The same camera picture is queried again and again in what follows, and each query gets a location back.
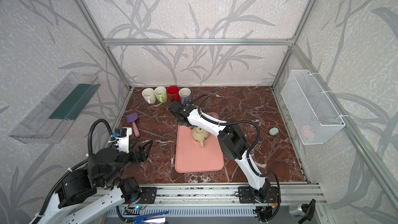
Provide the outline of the lavender mug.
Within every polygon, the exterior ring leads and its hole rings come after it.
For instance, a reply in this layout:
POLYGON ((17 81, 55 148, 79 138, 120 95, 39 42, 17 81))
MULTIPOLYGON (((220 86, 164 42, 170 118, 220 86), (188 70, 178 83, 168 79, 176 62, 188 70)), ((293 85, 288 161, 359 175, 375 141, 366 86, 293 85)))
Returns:
POLYGON ((179 89, 178 94, 182 105, 187 104, 192 99, 192 91, 189 88, 179 89))

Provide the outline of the red mug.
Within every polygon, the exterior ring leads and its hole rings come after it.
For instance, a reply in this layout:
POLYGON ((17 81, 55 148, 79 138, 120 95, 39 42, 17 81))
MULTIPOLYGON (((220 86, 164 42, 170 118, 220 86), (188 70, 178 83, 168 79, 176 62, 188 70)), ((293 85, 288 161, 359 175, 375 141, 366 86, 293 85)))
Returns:
POLYGON ((179 101, 179 88, 175 85, 170 86, 167 88, 167 95, 170 99, 170 101, 179 101))

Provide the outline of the light green mug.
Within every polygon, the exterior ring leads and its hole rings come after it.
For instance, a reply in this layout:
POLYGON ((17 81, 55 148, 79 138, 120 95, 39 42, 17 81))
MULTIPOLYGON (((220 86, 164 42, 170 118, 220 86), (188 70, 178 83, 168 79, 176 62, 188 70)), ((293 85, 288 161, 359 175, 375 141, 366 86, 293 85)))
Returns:
POLYGON ((161 103, 166 103, 168 100, 167 90, 165 87, 160 86, 154 89, 156 99, 161 103))

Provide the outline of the white mug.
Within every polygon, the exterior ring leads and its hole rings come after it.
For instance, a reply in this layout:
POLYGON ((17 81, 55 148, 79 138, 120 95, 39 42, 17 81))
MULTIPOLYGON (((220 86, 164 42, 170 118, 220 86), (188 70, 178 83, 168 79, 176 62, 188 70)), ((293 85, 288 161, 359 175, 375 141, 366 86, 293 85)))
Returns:
POLYGON ((145 102, 150 105, 155 104, 157 101, 153 88, 144 89, 142 91, 142 96, 143 96, 145 102))

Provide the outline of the pink plastic tray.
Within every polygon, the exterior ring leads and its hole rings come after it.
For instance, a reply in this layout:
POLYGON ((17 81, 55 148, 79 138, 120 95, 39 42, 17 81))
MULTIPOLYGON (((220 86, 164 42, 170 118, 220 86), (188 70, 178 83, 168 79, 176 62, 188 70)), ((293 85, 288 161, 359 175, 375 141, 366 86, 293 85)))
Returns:
POLYGON ((216 136, 210 134, 201 148, 192 137, 193 129, 180 125, 177 134, 175 169, 178 173, 220 171, 224 157, 216 136))

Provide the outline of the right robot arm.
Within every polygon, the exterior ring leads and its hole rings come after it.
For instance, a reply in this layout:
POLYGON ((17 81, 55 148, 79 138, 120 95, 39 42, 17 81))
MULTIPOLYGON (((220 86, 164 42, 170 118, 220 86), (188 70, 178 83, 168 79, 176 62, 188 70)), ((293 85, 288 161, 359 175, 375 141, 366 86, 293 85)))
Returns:
POLYGON ((252 197, 259 203, 264 203, 271 195, 270 175, 274 176, 276 186, 276 203, 280 203, 280 184, 277 174, 270 171, 262 174, 257 168, 250 152, 259 143, 261 132, 258 126, 248 120, 226 122, 201 111, 200 106, 193 104, 181 105, 173 102, 169 111, 177 118, 178 123, 187 127, 199 127, 217 137, 221 151, 229 159, 235 161, 246 176, 252 197), (240 128, 240 124, 250 124, 257 131, 257 137, 251 146, 247 146, 246 136, 240 128))

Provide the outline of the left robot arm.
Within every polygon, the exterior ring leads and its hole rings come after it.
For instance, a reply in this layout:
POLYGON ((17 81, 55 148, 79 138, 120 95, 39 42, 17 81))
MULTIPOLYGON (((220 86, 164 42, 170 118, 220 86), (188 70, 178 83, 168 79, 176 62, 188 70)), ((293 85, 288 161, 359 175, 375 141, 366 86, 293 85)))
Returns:
POLYGON ((131 163, 148 160, 153 141, 129 152, 103 148, 72 167, 53 186, 33 224, 85 224, 113 207, 140 200, 143 192, 135 178, 122 179, 99 200, 72 213, 79 204, 95 195, 98 188, 111 183, 131 163))

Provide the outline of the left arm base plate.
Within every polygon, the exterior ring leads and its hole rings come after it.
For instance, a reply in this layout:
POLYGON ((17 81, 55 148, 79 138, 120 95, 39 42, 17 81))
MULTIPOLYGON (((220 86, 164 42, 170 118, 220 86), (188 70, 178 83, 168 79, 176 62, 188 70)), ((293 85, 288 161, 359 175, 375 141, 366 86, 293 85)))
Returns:
POLYGON ((141 188, 141 196, 139 200, 136 202, 137 204, 154 204, 156 195, 157 195, 157 187, 142 187, 141 188))

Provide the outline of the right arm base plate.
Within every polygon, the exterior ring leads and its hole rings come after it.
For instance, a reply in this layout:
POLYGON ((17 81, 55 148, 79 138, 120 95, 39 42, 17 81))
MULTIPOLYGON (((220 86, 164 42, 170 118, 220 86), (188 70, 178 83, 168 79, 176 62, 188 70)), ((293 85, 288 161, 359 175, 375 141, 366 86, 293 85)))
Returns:
POLYGON ((245 186, 241 186, 238 187, 238 191, 235 192, 235 196, 239 198, 239 202, 241 204, 243 203, 253 203, 253 204, 257 204, 257 203, 265 203, 265 204, 274 204, 274 203, 278 203, 279 201, 279 193, 278 193, 278 188, 276 186, 272 186, 269 189, 269 194, 267 196, 267 199, 265 199, 263 202, 260 202, 259 200, 257 200, 255 198, 254 193, 252 192, 252 190, 250 189, 249 186, 245 187, 245 186))

